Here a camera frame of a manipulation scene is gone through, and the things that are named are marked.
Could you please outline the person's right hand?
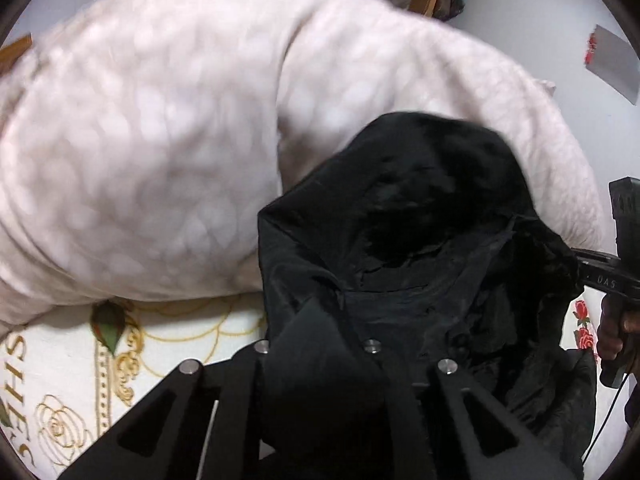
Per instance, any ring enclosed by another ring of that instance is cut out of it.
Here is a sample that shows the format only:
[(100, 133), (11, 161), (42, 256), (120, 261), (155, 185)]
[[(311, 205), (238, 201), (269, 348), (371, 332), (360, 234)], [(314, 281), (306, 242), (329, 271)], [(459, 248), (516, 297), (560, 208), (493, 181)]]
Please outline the person's right hand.
[(623, 336), (639, 335), (639, 312), (628, 310), (623, 299), (613, 295), (602, 299), (601, 309), (597, 352), (603, 362), (614, 361), (623, 350)]

